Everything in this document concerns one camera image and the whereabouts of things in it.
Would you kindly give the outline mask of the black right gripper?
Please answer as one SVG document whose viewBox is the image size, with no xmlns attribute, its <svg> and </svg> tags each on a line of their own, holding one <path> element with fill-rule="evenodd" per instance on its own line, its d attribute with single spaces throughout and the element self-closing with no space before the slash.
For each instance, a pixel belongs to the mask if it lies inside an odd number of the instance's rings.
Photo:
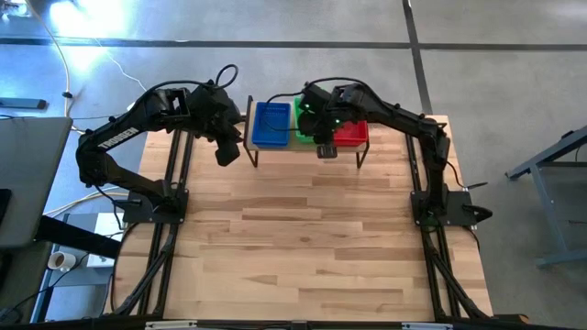
<svg viewBox="0 0 587 330">
<path fill-rule="evenodd" d="M 314 83 L 307 83 L 302 90 L 299 104 L 301 109 L 297 119 L 299 132 L 312 137 L 318 145 L 333 145 L 334 133 L 340 126 L 334 112 L 337 111 L 342 92 L 342 85 L 336 85 L 331 92 L 327 92 Z"/>
</svg>

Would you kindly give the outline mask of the green plastic basket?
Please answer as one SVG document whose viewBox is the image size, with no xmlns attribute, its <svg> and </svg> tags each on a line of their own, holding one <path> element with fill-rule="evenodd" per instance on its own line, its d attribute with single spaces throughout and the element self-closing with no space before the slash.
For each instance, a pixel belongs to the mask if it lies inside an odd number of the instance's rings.
<svg viewBox="0 0 587 330">
<path fill-rule="evenodd" d="M 302 114 L 302 110 L 300 109 L 300 103 L 301 103 L 301 98 L 295 97 L 294 101 L 293 101 L 294 116 L 295 116 L 295 120 L 294 120 L 295 135 L 301 143 L 314 144 L 315 142 L 314 142 L 314 138 L 312 136 L 306 136 L 299 131 L 298 118 L 299 118 L 300 114 Z"/>
</svg>

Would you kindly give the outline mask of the red plastic basket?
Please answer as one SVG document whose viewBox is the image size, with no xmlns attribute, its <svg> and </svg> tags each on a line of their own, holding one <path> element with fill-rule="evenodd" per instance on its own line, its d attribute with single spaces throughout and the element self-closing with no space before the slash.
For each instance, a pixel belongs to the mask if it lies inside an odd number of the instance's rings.
<svg viewBox="0 0 587 330">
<path fill-rule="evenodd" d="M 366 121 L 359 121 L 356 124 L 345 122 L 334 133 L 334 144 L 337 147 L 357 147 L 366 143 L 368 139 L 369 129 Z"/>
</svg>

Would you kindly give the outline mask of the blue plastic basket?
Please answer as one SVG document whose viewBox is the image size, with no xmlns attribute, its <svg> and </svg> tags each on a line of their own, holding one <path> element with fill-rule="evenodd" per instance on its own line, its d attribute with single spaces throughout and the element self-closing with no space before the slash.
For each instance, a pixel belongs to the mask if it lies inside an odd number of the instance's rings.
<svg viewBox="0 0 587 330">
<path fill-rule="evenodd" d="M 283 149 L 290 139 L 291 105 L 256 104 L 252 143 L 261 149 Z"/>
</svg>

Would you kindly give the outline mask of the white box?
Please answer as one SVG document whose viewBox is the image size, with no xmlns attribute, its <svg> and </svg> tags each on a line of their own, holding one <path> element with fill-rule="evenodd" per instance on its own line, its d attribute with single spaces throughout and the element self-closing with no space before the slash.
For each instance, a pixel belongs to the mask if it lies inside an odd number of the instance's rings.
<svg viewBox="0 0 587 330">
<path fill-rule="evenodd" d="M 106 236 L 120 242 L 124 230 L 120 229 L 115 216 L 112 213 L 100 213 L 97 215 L 94 232 L 101 236 Z M 86 266 L 88 268 L 106 268 L 113 267 L 114 260 L 91 254 L 87 257 Z"/>
</svg>

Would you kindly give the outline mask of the black desk beam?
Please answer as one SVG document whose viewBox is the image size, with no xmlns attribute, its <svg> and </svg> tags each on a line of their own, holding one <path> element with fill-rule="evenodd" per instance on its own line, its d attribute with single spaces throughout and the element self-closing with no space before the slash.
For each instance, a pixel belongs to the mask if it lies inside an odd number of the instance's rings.
<svg viewBox="0 0 587 330">
<path fill-rule="evenodd" d="M 34 239 L 76 248 L 89 254 L 115 259 L 122 244 L 113 238 L 98 235 L 55 218 L 43 215 Z"/>
</svg>

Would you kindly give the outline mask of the grey desk panel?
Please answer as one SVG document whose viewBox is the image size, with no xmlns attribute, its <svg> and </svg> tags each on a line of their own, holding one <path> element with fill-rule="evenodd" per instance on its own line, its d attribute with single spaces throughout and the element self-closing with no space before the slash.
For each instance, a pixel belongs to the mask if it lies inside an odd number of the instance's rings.
<svg viewBox="0 0 587 330">
<path fill-rule="evenodd" d="M 0 248 L 21 248 L 35 237 L 72 120 L 0 120 L 0 189 L 11 192 L 0 220 Z"/>
</svg>

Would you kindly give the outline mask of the dark flat bar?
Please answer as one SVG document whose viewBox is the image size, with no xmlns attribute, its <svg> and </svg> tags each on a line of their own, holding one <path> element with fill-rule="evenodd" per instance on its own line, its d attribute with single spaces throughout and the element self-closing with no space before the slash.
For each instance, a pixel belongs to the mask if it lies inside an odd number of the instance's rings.
<svg viewBox="0 0 587 330">
<path fill-rule="evenodd" d="M 48 102 L 44 99 L 0 97 L 0 107 L 4 108 L 43 110 L 47 105 Z"/>
</svg>

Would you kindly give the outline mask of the white cup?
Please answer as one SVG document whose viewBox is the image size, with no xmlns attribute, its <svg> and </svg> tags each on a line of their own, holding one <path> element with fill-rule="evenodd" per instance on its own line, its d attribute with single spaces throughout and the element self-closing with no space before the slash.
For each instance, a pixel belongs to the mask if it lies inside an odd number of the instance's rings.
<svg viewBox="0 0 587 330">
<path fill-rule="evenodd" d="M 50 270 L 68 272 L 75 266 L 76 261 L 77 259 L 73 254 L 56 251 L 50 255 L 47 266 Z"/>
</svg>

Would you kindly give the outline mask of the wooden shelf with black frame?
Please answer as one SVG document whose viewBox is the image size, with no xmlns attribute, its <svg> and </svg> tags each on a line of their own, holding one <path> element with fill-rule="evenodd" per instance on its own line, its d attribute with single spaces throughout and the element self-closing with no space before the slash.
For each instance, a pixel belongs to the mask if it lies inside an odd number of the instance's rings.
<svg viewBox="0 0 587 330">
<path fill-rule="evenodd" d="M 251 164 L 257 168 L 259 165 L 259 154 L 261 151 L 290 151 L 290 152 L 309 152 L 316 155 L 316 144 L 302 143 L 295 136 L 294 132 L 290 133 L 289 144 L 283 148 L 259 148 L 252 143 L 252 130 L 254 128 L 254 117 L 256 115 L 256 103 L 251 95 L 248 96 L 247 111 L 243 116 L 244 120 L 244 142 L 243 148 L 246 150 Z M 370 142 L 366 141 L 357 147 L 337 147 L 338 155 L 354 153 L 356 155 L 356 166 L 359 169 L 365 160 L 370 149 Z"/>
</svg>

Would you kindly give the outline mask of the black metal table frame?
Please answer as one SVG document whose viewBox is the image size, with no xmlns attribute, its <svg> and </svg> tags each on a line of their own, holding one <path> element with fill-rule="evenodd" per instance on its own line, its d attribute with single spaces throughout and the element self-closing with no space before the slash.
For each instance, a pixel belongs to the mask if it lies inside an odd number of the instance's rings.
<svg viewBox="0 0 587 330">
<path fill-rule="evenodd" d="M 147 137 L 140 169 L 161 174 L 165 159 L 190 192 L 172 267 L 160 271 L 146 311 L 108 312 L 91 330 L 144 330 L 145 323 L 197 322 L 197 330 L 402 330 L 402 323 L 454 330 L 521 330 L 496 318 L 487 301 L 473 240 L 449 231 L 447 251 L 481 300 L 481 317 L 444 312 L 448 283 L 426 269 L 424 233 L 415 225 L 411 149 L 402 133 L 371 128 L 368 164 L 323 163 L 305 152 L 277 152 L 259 167 L 227 168 L 213 148 L 184 134 Z"/>
</svg>

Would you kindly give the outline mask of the blue-grey metal table frame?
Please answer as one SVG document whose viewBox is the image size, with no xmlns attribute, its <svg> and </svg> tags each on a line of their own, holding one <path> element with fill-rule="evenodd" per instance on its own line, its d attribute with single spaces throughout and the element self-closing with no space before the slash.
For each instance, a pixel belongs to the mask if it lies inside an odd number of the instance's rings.
<svg viewBox="0 0 587 330">
<path fill-rule="evenodd" d="M 540 268 L 587 261 L 587 160 L 562 160 L 581 149 L 587 150 L 587 126 L 564 134 L 505 174 L 511 181 L 529 174 L 536 185 L 557 248 L 536 259 Z"/>
</svg>

